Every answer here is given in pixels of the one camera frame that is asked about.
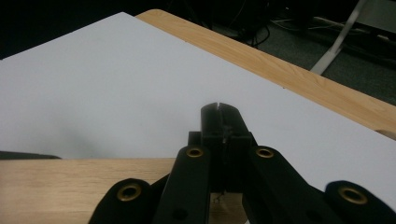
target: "black cable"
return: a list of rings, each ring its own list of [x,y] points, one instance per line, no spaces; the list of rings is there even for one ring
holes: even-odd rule
[[[254,35],[254,36],[251,38],[251,43],[250,43],[250,46],[251,46],[251,47],[254,46],[255,41],[257,42],[257,35]]]
[[[265,30],[267,30],[267,36],[260,42],[257,42],[257,36],[256,36],[256,44],[252,46],[253,48],[257,48],[260,44],[264,43],[270,37],[270,29],[268,29],[267,25],[265,25],[264,28]]]
[[[238,13],[235,15],[235,17],[233,18],[233,20],[230,22],[230,24],[228,24],[228,28],[230,28],[232,25],[233,25],[233,23],[236,21],[236,19],[238,19],[238,17],[239,17],[239,15],[241,14],[241,12],[242,12],[242,10],[244,9],[244,7],[245,7],[245,3],[247,2],[247,0],[245,0],[243,3],[242,3],[242,6],[241,6],[241,8],[239,9],[239,11],[238,11]]]

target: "black object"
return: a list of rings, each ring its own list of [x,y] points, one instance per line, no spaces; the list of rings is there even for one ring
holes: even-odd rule
[[[286,5],[292,14],[291,17],[295,19],[296,25],[305,29],[314,16],[318,15],[321,2],[322,0],[287,0]]]
[[[25,152],[0,151],[0,160],[43,160],[43,159],[60,159],[52,155],[43,155]]]
[[[153,185],[114,185],[90,223],[207,223],[210,192],[243,193],[250,223],[396,223],[396,214],[367,189],[347,181],[325,192],[311,187],[273,148],[257,146],[239,111],[201,110],[200,132],[177,154],[170,175]]]

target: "wooden table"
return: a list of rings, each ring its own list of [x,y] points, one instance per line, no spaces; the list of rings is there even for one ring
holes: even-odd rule
[[[160,10],[137,16],[165,32],[381,133],[396,133],[396,107]],[[116,182],[154,182],[174,159],[0,161],[1,223],[87,223]],[[211,223],[244,223],[240,195],[211,204]]]

